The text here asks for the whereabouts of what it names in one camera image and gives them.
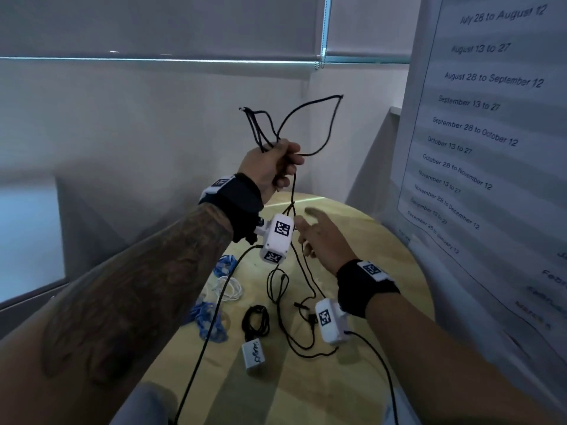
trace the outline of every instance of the wooden tabletop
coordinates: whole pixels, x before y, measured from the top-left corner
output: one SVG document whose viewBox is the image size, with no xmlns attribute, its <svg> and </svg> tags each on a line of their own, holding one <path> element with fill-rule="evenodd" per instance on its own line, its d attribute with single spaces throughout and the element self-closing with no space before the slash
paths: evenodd
<svg viewBox="0 0 567 425">
<path fill-rule="evenodd" d="M 266 205 L 261 216 L 271 219 L 289 204 L 289 192 L 280 192 Z M 403 244 L 386 228 L 364 213 L 323 197 L 295 194 L 297 213 L 317 207 L 329 214 L 354 252 L 361 259 L 379 265 L 397 282 L 401 293 L 424 314 L 434 319 L 433 302 L 423 274 Z M 298 245 L 297 232 L 294 244 Z M 237 258 L 250 245 L 244 240 L 226 250 Z M 180 424 L 368 424 L 379 423 L 390 402 L 386 372 L 375 354 L 358 340 L 351 339 L 331 357 L 302 359 L 287 345 L 277 324 L 275 306 L 266 294 L 266 277 L 274 267 L 260 260 L 252 250 L 235 271 L 234 277 L 244 289 L 238 301 L 224 302 L 222 319 L 229 335 L 224 343 L 209 343 L 197 377 L 180 417 Z M 316 283 L 325 295 L 336 298 L 336 279 L 315 259 L 309 259 Z M 311 342 L 307 322 L 294 307 L 310 295 L 301 269 L 290 250 L 281 268 L 290 284 L 281 301 L 282 318 L 300 343 Z M 306 305 L 315 309 L 315 302 Z M 245 371 L 241 345 L 244 334 L 240 323 L 246 310 L 265 305 L 270 313 L 270 333 L 261 339 L 266 363 L 254 375 Z M 383 354 L 366 321 L 350 317 L 351 329 L 366 337 Z M 318 326 L 316 343 L 308 354 L 330 352 L 321 340 Z M 154 361 L 144 380 L 166 386 L 181 399 L 202 348 L 196 324 L 182 327 Z"/>
</svg>

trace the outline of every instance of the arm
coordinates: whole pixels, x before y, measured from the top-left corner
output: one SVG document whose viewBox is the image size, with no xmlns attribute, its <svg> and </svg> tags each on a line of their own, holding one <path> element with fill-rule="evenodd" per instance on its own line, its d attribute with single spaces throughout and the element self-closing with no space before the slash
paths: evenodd
<svg viewBox="0 0 567 425">
<path fill-rule="evenodd" d="M 303 158 L 287 140 L 246 155 L 239 172 L 265 203 Z M 0 342 L 6 423 L 108 423 L 178 329 L 232 240 L 203 203 L 74 281 Z"/>
<path fill-rule="evenodd" d="M 307 209 L 307 213 L 317 218 L 317 224 L 311 226 L 300 216 L 295 221 L 299 241 L 308 242 L 304 252 L 318 257 L 336 276 L 357 257 L 326 214 L 317 209 Z M 348 282 L 339 279 L 341 308 L 367 319 L 423 423 L 553 423 L 545 410 L 512 386 L 496 367 L 453 340 L 400 294 L 365 295 L 367 289 Z"/>
</svg>

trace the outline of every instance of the white cable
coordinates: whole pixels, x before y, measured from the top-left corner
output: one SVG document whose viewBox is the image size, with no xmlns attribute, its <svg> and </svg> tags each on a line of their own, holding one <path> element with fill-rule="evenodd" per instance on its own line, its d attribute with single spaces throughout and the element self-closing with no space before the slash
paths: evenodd
<svg viewBox="0 0 567 425">
<path fill-rule="evenodd" d="M 222 287 L 226 283 L 226 278 L 227 276 L 219 277 L 216 280 L 215 286 L 212 288 L 212 291 L 216 294 L 217 299 L 219 294 L 221 293 Z M 242 297 L 243 293 L 244 293 L 244 289 L 242 288 L 242 285 L 240 285 L 240 282 L 238 282 L 238 280 L 235 279 L 234 277 L 231 277 L 229 280 L 229 285 L 226 287 L 226 290 L 224 291 L 224 294 L 222 296 L 222 300 L 236 301 L 239 300 L 240 297 Z"/>
</svg>

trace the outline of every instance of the tattoo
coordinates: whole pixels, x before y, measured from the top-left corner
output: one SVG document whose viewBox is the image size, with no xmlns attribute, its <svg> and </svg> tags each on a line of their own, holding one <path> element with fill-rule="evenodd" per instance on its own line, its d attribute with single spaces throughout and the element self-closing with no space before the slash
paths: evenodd
<svg viewBox="0 0 567 425">
<path fill-rule="evenodd" d="M 92 383 L 112 386 L 139 362 L 149 365 L 231 240 L 228 219 L 204 203 L 76 280 L 44 330 L 45 375 L 81 361 Z"/>
</svg>

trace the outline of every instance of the gray roller shade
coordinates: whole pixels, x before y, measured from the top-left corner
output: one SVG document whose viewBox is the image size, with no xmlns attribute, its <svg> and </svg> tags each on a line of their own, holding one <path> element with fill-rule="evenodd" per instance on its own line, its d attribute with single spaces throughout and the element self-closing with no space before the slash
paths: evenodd
<svg viewBox="0 0 567 425">
<path fill-rule="evenodd" d="M 0 0 L 0 56 L 316 60 L 324 0 Z"/>
<path fill-rule="evenodd" d="M 421 0 L 332 0 L 328 56 L 406 57 Z"/>
</svg>

